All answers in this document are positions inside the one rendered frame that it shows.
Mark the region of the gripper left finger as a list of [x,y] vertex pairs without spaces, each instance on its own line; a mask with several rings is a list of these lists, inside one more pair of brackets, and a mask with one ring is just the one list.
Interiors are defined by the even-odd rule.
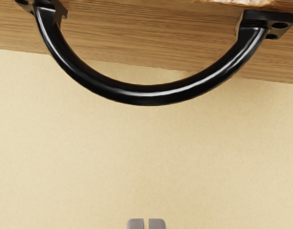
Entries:
[[126,229],[145,229],[144,219],[129,219]]

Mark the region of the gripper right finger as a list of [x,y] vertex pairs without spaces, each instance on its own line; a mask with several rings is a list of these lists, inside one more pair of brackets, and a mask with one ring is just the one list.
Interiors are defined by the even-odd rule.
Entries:
[[166,229],[163,219],[149,219],[149,229]]

